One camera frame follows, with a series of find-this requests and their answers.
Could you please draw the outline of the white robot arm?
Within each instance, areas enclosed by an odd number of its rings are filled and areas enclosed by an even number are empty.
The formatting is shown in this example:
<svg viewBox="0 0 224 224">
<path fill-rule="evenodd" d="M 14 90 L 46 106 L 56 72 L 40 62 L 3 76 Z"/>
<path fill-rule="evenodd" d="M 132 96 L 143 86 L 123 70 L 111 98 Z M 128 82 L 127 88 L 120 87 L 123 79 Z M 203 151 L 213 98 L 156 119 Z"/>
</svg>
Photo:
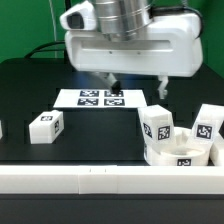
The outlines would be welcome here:
<svg viewBox="0 0 224 224">
<path fill-rule="evenodd" d="M 117 94 L 118 74 L 155 75 L 159 97 L 171 77 L 191 77 L 203 61 L 200 12 L 154 0 L 84 0 L 60 17 L 75 69 L 103 80 Z"/>
</svg>

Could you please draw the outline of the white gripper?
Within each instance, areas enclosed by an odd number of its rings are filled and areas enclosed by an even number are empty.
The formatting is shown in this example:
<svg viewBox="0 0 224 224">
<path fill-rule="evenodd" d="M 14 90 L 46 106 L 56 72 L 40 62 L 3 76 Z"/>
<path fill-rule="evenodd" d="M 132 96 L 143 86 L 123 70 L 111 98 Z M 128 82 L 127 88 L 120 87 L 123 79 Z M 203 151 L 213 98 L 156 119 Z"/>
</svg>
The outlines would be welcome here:
<svg viewBox="0 0 224 224">
<path fill-rule="evenodd" d="M 157 75 L 159 97 L 165 99 L 167 76 L 191 77 L 203 61 L 200 19 L 193 13 L 157 16 L 139 30 L 135 40 L 111 42 L 96 31 L 65 34 L 71 64 L 79 71 L 104 73 L 102 80 L 112 94 L 121 90 L 113 73 Z"/>
</svg>

